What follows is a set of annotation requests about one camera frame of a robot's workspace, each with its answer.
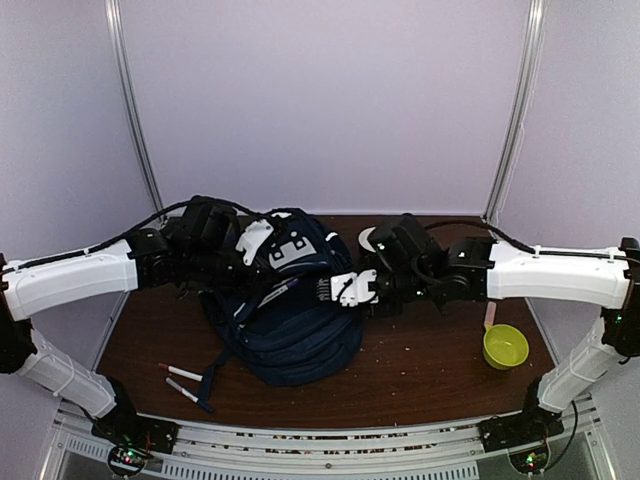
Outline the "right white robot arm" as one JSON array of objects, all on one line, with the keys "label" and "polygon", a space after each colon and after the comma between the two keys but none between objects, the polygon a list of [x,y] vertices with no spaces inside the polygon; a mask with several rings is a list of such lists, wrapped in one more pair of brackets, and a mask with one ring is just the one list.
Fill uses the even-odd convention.
[{"label": "right white robot arm", "polygon": [[626,238],[604,250],[552,250],[490,237],[464,238],[443,249],[434,240],[371,236],[378,265],[359,274],[353,298],[403,301],[576,301],[601,312],[588,334],[532,386],[513,419],[519,440],[535,440],[574,398],[617,362],[639,354],[639,245]]}]

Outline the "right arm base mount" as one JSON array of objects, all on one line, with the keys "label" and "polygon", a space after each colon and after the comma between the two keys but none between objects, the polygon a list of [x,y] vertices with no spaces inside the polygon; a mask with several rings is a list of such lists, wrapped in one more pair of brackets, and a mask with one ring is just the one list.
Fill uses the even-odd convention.
[{"label": "right arm base mount", "polygon": [[530,476],[540,475],[550,466],[548,440],[564,432],[562,414],[545,410],[537,402],[518,413],[481,421],[477,428],[485,453],[508,451],[511,466]]}]

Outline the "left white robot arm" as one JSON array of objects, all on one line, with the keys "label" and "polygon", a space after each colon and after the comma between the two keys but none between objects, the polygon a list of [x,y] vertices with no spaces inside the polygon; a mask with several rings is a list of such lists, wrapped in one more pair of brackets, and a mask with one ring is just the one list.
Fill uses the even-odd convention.
[{"label": "left white robot arm", "polygon": [[66,355],[48,342],[30,323],[39,312],[107,293],[132,292],[190,282],[230,280],[255,273],[259,248],[273,234],[259,223],[249,228],[229,249],[199,255],[177,251],[155,230],[141,242],[120,240],[104,249],[67,252],[48,262],[12,261],[4,267],[1,287],[1,370],[29,378],[54,396],[102,419],[106,429],[123,444],[137,442],[144,424],[125,404],[113,381]]}]

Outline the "navy blue student backpack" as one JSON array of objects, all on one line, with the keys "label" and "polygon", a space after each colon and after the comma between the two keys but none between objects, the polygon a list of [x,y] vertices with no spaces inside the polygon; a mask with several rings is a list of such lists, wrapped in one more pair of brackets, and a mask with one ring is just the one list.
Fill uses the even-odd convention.
[{"label": "navy blue student backpack", "polygon": [[[208,366],[197,397],[207,402],[215,374],[237,357],[268,385],[304,385],[344,368],[358,353],[363,319],[360,310],[322,302],[316,283],[351,272],[354,262],[340,235],[301,209],[272,213],[283,227],[259,248],[256,260],[276,278],[249,292],[204,289],[200,304],[225,348]],[[300,283],[288,290],[286,283]]]}]

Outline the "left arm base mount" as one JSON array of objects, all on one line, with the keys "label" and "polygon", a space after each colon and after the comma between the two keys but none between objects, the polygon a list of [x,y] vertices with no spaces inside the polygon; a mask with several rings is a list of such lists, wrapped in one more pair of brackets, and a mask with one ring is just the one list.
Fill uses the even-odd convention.
[{"label": "left arm base mount", "polygon": [[85,416],[92,424],[91,433],[112,444],[106,464],[118,479],[130,479],[140,474],[160,454],[174,452],[178,425],[141,416],[126,402],[117,403],[102,417],[88,412]]}]

